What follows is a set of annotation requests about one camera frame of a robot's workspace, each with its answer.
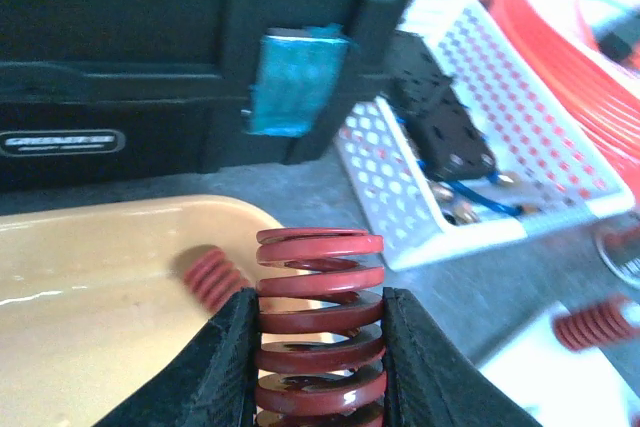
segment perforated basket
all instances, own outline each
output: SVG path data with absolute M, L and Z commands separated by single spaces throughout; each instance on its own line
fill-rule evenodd
M 448 223 L 383 98 L 358 104 L 336 145 L 371 229 L 394 270 L 521 240 L 625 212 L 634 198 L 579 126 L 476 0 L 414 0 L 402 30 L 419 34 L 469 107 L 512 188 L 469 187 L 540 213 L 508 217 L 477 207 L 481 222 Z

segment gray surface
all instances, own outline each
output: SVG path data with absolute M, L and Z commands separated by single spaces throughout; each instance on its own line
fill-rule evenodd
M 71 189 L 5 194 L 0 214 L 188 194 L 229 195 L 266 210 L 285 226 L 366 227 L 331 150 L 297 166 L 262 165 L 209 175 L 180 175 Z M 621 218 L 613 224 L 629 222 Z M 596 254 L 589 229 L 396 273 L 388 286 L 411 289 L 472 360 L 556 300 L 569 309 L 619 291 L 640 301 Z M 605 353 L 640 394 L 640 341 Z

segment red spring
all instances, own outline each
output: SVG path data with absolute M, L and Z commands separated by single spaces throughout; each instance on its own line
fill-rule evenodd
M 616 295 L 575 314 L 553 320 L 553 332 L 567 349 L 613 344 L 640 335 L 640 305 Z
M 200 257 L 184 274 L 184 283 L 215 314 L 229 297 L 250 283 L 218 247 Z
M 274 374 L 258 381 L 256 417 L 261 427 L 382 426 L 387 375 L 380 328 L 382 298 L 373 292 L 383 267 L 365 267 L 339 257 L 379 253 L 382 237 L 365 230 L 275 229 L 258 233 L 261 265 L 311 271 L 264 279 L 260 297 L 289 297 L 338 304 L 298 312 L 261 312 L 260 330 L 269 334 L 329 332 L 347 340 L 263 344 L 256 366 Z M 329 372 L 350 371 L 350 375 Z

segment black toolbox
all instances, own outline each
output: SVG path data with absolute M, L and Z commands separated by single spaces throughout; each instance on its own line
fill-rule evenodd
M 0 189 L 318 158 L 389 75 L 409 0 L 0 0 Z M 300 138 L 245 130 L 271 28 L 339 25 L 333 94 Z

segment toolbox label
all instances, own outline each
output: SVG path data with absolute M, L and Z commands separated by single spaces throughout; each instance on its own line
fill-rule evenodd
M 29 130 L 0 133 L 0 155 L 111 154 L 122 150 L 125 136 L 117 130 Z

